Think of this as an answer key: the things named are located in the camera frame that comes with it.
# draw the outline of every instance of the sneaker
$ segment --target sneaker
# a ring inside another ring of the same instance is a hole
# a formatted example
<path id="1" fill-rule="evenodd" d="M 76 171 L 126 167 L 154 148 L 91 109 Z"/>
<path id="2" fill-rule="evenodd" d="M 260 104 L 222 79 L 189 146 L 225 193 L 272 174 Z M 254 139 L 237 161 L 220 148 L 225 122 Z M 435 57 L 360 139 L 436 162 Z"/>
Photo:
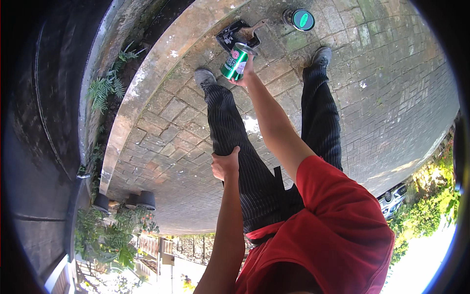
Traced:
<path id="1" fill-rule="evenodd" d="M 331 49 L 328 47 L 319 48 L 312 58 L 312 65 L 319 65 L 326 68 L 331 61 Z"/>
<path id="2" fill-rule="evenodd" d="M 203 68 L 194 72 L 194 82 L 196 82 L 196 85 L 203 91 L 206 90 L 208 86 L 217 85 L 217 81 L 212 72 Z"/>

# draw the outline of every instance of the paint can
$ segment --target paint can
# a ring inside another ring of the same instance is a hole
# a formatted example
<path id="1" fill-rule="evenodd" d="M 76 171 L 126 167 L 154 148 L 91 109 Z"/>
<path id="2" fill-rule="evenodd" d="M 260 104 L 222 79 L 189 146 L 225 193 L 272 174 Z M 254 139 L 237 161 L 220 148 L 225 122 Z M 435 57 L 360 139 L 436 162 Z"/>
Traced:
<path id="1" fill-rule="evenodd" d="M 248 53 L 254 56 L 258 55 L 258 53 L 249 46 L 243 43 L 235 43 L 233 49 L 230 51 L 230 56 L 220 68 L 222 75 L 227 79 L 241 79 L 243 77 L 245 64 L 248 61 Z"/>
<path id="2" fill-rule="evenodd" d="M 282 22 L 299 31 L 307 32 L 315 26 L 313 15 L 305 9 L 286 9 L 282 13 Z"/>

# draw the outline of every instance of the hand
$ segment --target hand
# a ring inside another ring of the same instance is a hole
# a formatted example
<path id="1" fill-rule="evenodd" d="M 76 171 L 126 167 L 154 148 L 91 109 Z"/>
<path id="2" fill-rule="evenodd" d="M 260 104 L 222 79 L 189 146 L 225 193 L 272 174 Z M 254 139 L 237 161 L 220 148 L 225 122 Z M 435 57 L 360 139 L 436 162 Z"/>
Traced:
<path id="1" fill-rule="evenodd" d="M 214 176 L 219 180 L 224 180 L 228 176 L 238 175 L 238 152 L 240 152 L 240 147 L 235 146 L 234 150 L 230 155 L 219 156 L 215 153 L 212 153 L 212 172 Z"/>
<path id="2" fill-rule="evenodd" d="M 242 86 L 246 87 L 246 81 L 247 79 L 250 79 L 252 75 L 255 74 L 255 71 L 253 69 L 253 55 L 248 54 L 248 60 L 245 64 L 245 68 L 243 70 L 243 78 L 239 80 L 235 80 L 235 78 L 232 78 L 231 80 L 228 80 L 230 83 L 237 85 L 237 86 Z"/>

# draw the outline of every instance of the car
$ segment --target car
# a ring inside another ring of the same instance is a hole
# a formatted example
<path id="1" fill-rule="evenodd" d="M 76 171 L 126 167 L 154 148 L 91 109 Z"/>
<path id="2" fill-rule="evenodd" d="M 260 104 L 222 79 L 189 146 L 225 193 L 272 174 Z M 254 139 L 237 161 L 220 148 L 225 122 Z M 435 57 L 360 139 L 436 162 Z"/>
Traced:
<path id="1" fill-rule="evenodd" d="M 391 219 L 393 213 L 400 208 L 406 194 L 406 184 L 400 183 L 377 198 L 386 220 Z"/>

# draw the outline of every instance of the pinstriped trousers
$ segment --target pinstriped trousers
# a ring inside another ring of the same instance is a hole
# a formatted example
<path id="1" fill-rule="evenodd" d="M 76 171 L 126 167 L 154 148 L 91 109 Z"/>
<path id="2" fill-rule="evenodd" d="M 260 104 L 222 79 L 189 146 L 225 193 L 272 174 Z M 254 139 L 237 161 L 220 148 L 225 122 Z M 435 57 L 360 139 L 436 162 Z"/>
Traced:
<path id="1" fill-rule="evenodd" d="M 327 85 L 326 69 L 305 68 L 303 80 L 301 138 L 318 156 L 342 170 L 339 115 Z M 293 185 L 285 190 L 248 140 L 230 90 L 212 85 L 204 92 L 214 152 L 226 156 L 235 146 L 240 146 L 239 187 L 244 233 L 287 220 L 302 210 L 304 204 L 297 187 Z"/>

